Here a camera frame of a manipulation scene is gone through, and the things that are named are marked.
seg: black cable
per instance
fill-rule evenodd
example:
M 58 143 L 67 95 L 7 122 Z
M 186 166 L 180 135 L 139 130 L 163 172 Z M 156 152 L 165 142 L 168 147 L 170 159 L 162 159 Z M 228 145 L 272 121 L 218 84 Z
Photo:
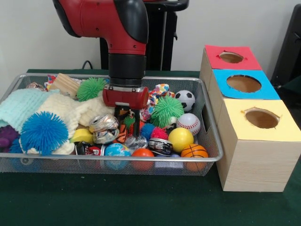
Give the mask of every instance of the black cable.
M 90 61 L 88 61 L 88 60 L 86 60 L 86 61 L 84 62 L 84 64 L 83 64 L 83 66 L 82 66 L 82 68 L 81 68 L 81 69 L 85 69 L 85 67 L 86 67 L 86 64 L 89 64 L 90 68 L 91 68 L 91 69 L 93 69 L 93 66 L 92 66 L 91 62 L 90 62 Z

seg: shape sorter box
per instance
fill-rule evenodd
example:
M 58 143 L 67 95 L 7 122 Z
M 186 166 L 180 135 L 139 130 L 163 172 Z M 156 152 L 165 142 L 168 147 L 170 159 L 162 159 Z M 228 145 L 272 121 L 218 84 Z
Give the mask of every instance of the shape sorter box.
M 208 95 L 216 123 L 223 100 L 235 99 L 266 99 L 279 100 L 277 92 L 263 71 L 250 70 L 213 70 Z
M 283 101 L 224 99 L 218 129 L 224 191 L 284 190 L 301 154 L 301 131 Z
M 213 69 L 262 70 L 249 47 L 219 47 L 205 45 L 200 78 L 207 90 Z

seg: metal basket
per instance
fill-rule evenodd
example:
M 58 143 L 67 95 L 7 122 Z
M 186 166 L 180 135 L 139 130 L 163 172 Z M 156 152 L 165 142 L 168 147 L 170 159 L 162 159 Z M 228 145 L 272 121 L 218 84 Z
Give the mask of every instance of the metal basket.
M 102 75 L 70 74 L 69 76 L 78 79 L 87 79 L 89 77 L 107 78 L 107 76 Z M 27 73 L 17 76 L 0 102 L 6 99 L 11 92 L 17 89 L 24 89 L 32 82 L 44 84 L 46 81 L 47 74 Z M 214 162 L 222 158 L 223 150 L 205 84 L 202 80 L 196 78 L 145 77 L 143 79 L 143 85 L 150 90 L 153 90 L 157 84 L 161 83 L 169 84 L 173 92 L 185 89 L 195 95 L 196 103 L 191 113 L 198 116 L 202 125 L 200 132 L 194 137 L 195 143 L 206 148 L 209 158 L 40 156 L 34 154 L 0 153 L 0 172 L 206 175 Z

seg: green spiky ball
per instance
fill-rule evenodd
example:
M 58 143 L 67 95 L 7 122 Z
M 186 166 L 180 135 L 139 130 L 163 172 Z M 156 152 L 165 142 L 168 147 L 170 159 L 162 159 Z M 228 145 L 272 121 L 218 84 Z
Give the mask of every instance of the green spiky ball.
M 123 120 L 123 124 L 125 124 L 125 126 L 127 127 L 127 129 L 129 129 L 130 126 L 133 125 L 134 123 L 135 123 L 135 118 L 131 118 L 130 116 L 127 116 Z
M 77 91 L 77 97 L 80 102 L 86 101 L 98 96 L 98 93 L 103 90 L 106 82 L 104 79 L 89 78 L 83 81 Z
M 171 117 L 179 118 L 184 114 L 181 102 L 170 96 L 161 97 L 151 115 L 151 122 L 155 126 L 164 128 L 168 126 Z

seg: circular hole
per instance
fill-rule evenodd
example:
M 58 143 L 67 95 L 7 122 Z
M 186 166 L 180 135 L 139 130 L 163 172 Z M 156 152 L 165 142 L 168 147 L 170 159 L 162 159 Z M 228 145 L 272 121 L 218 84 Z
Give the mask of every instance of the circular hole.
M 278 117 L 266 110 L 250 110 L 246 113 L 246 119 L 262 129 L 270 129 L 278 125 Z
M 220 58 L 227 62 L 227 63 L 231 63 L 231 64 L 237 64 L 243 61 L 243 56 L 237 54 L 237 53 L 232 53 L 232 52 L 222 52 L 220 54 Z
M 229 77 L 227 84 L 244 93 L 254 93 L 261 89 L 261 84 L 257 79 L 241 74 Z

